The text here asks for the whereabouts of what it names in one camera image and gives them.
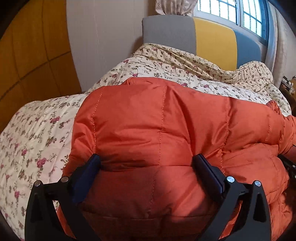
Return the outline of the orange puffer jacket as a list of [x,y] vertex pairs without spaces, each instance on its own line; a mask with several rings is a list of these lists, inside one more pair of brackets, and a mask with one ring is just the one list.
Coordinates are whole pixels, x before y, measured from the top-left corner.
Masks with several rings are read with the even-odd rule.
[[79,208],[102,240],[193,240],[218,209],[192,162],[203,154],[242,183],[259,180],[276,240],[292,220],[279,155],[295,148],[295,117],[260,104],[139,77],[91,92],[76,114],[71,175],[91,155],[102,168]]

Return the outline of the wooden side table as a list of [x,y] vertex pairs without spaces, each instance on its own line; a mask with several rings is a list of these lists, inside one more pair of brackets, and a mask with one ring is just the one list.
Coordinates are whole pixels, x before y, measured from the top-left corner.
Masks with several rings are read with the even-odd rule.
[[284,88],[282,88],[281,86],[280,86],[280,91],[284,95],[284,97],[287,99],[288,103],[290,104],[292,115],[295,116],[295,94],[294,95],[289,94],[289,92]]

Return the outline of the floral rose quilt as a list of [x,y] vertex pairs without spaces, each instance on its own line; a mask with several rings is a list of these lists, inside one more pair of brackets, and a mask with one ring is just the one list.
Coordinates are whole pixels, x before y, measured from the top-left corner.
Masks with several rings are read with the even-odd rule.
[[[131,57],[107,72],[94,88],[156,73],[155,66]],[[1,213],[21,240],[32,185],[38,179],[45,183],[60,179],[71,150],[74,118],[85,98],[86,94],[77,94],[27,103],[1,133]]]

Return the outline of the clutter on side table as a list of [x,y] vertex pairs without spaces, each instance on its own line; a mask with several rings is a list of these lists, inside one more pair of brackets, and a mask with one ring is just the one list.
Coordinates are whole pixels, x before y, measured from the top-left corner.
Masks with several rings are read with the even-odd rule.
[[292,79],[288,79],[287,77],[283,76],[280,86],[285,90],[287,90],[289,94],[294,95],[295,94],[295,75],[292,77]]

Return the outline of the right floral curtain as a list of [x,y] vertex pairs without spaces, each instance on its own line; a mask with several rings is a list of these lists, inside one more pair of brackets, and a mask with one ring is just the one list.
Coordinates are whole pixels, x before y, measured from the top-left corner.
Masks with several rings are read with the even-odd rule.
[[274,85],[279,88],[283,77],[291,80],[295,76],[295,34],[285,18],[275,9],[277,23],[277,45],[273,67]]

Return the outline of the floral curtain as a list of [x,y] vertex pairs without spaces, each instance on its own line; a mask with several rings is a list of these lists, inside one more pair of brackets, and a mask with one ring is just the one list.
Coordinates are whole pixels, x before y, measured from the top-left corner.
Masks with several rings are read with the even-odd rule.
[[277,23],[277,45],[273,67],[274,85],[279,88],[283,77],[291,80],[295,76],[295,34],[285,18],[275,9]]
[[156,0],[155,10],[159,15],[192,16],[198,0]]

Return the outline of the grey yellow blue headboard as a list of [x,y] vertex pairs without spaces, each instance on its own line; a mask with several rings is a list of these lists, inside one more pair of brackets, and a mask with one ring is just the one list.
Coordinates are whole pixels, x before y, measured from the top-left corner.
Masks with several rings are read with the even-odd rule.
[[142,20],[144,43],[173,47],[202,57],[223,70],[261,61],[259,44],[238,30],[189,16],[157,15]]

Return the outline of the window with blue grille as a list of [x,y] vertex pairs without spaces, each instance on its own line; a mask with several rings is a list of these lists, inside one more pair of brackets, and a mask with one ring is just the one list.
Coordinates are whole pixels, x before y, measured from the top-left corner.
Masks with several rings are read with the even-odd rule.
[[218,1],[200,0],[193,16],[211,20],[228,27],[249,32],[267,45],[269,37],[269,13],[267,1]]

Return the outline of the wooden wardrobe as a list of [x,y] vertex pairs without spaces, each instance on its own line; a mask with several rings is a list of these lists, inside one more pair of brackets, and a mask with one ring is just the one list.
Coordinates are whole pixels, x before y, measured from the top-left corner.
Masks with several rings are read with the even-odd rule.
[[1,38],[1,129],[28,102],[81,92],[66,1],[29,1]]

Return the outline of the left floral curtain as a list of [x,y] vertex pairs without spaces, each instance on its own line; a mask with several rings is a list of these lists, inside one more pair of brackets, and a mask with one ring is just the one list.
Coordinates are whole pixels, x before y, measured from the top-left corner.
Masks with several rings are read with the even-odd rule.
[[192,16],[198,0],[156,0],[155,10],[159,15]]

